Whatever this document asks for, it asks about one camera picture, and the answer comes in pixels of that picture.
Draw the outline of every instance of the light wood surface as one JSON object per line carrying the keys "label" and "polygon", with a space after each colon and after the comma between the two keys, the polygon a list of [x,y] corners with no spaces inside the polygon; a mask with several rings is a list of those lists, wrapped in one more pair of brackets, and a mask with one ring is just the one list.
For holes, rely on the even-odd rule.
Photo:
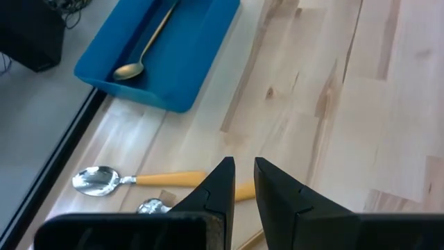
{"label": "light wood surface", "polygon": [[[105,100],[19,249],[62,213],[134,212],[162,188],[191,192],[88,197],[70,178],[92,165],[208,173],[234,156],[239,185],[263,156],[353,211],[444,210],[444,0],[241,2],[188,113]],[[255,201],[238,203],[232,248],[261,227]]]}

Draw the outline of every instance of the orange handle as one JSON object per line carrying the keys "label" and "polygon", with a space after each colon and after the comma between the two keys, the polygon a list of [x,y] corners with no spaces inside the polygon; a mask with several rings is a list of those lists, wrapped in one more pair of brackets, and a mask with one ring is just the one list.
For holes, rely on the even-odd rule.
{"label": "orange handle", "polygon": [[200,171],[136,176],[136,184],[195,188],[205,179],[206,176],[207,173]]}
{"label": "orange handle", "polygon": [[234,194],[234,201],[245,201],[247,199],[254,199],[256,197],[255,183],[244,183],[236,188]]}

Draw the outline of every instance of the gold spoon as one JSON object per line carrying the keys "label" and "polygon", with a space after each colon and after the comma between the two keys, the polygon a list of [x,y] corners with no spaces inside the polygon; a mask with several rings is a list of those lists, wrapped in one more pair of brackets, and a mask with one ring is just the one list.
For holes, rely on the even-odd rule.
{"label": "gold spoon", "polygon": [[150,40],[148,41],[148,44],[146,44],[145,49],[142,51],[142,54],[140,55],[139,62],[124,65],[114,71],[114,74],[112,75],[112,77],[116,81],[132,78],[144,71],[144,65],[142,63],[142,58],[144,57],[144,54],[148,51],[149,47],[153,44],[154,40],[157,38],[157,36],[159,35],[162,28],[165,26],[166,22],[168,21],[169,16],[173,12],[173,9],[177,5],[177,3],[178,3],[178,1],[173,4],[173,6],[168,10],[164,19],[160,22],[157,29],[155,29],[154,34],[151,36]]}

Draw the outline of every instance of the silver metal utensil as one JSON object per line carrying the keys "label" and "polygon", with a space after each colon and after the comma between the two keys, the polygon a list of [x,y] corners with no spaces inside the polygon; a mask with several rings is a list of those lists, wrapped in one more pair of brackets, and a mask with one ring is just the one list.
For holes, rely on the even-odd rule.
{"label": "silver metal utensil", "polygon": [[111,193],[120,184],[163,185],[197,187],[204,179],[205,172],[176,172],[171,174],[156,174],[150,176],[124,176],[111,167],[88,167],[72,178],[76,190],[94,197]]}
{"label": "silver metal utensil", "polygon": [[137,209],[137,213],[144,214],[156,214],[156,213],[167,213],[170,211],[170,207],[163,204],[160,199],[151,198],[144,201]]}

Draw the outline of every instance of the black table edge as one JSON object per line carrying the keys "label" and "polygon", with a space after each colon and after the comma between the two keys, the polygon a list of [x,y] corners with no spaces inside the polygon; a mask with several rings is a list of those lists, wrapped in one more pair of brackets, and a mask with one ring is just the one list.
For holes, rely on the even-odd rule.
{"label": "black table edge", "polygon": [[106,93],[96,88],[93,88],[88,94],[1,235],[0,250],[10,250],[17,247],[105,97]]}

